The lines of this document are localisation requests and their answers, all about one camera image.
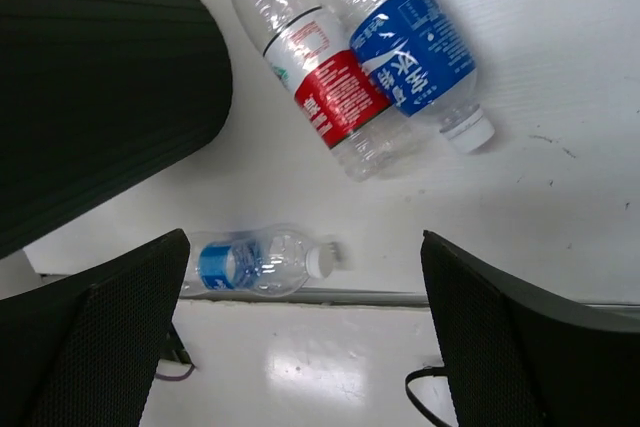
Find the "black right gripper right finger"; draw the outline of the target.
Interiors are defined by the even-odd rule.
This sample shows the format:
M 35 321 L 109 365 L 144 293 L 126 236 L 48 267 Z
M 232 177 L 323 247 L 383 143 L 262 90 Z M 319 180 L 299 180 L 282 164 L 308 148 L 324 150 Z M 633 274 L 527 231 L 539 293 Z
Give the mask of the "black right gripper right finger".
M 638 425 L 638 319 L 553 294 L 430 231 L 421 265 L 459 425 Z

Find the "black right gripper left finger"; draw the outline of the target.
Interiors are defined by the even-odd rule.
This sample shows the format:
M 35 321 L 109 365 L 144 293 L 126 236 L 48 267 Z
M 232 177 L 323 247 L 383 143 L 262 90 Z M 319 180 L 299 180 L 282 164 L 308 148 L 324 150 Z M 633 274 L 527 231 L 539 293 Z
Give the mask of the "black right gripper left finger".
M 3 299 L 2 425 L 138 425 L 189 255 L 176 229 Z

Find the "small blue label water bottle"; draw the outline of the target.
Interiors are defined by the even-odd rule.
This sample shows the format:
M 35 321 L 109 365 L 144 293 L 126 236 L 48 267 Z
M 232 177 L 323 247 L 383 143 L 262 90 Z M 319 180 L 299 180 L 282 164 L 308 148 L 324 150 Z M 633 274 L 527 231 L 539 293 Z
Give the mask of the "small blue label water bottle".
M 324 280 L 339 263 L 335 243 L 291 225 L 228 233 L 189 233 L 183 298 L 241 293 L 282 298 L 310 280 Z

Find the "large blue label plastic bottle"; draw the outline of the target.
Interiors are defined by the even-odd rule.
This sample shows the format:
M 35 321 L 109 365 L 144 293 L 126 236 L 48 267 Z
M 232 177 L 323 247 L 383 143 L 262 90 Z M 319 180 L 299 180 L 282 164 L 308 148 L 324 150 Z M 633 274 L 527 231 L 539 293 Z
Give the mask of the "large blue label plastic bottle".
M 495 128 L 476 100 L 475 59 L 437 0 L 324 0 L 361 66 L 412 122 L 468 154 Z

